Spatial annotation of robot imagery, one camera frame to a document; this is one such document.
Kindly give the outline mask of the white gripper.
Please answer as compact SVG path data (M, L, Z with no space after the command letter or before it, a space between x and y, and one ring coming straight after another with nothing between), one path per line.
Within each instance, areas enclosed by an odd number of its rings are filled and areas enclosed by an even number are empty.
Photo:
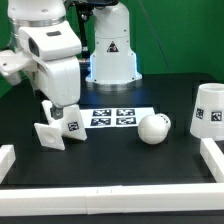
M54 104L50 112L55 120L63 118L63 107L79 101L80 82L80 66L75 56L38 62L34 83Z

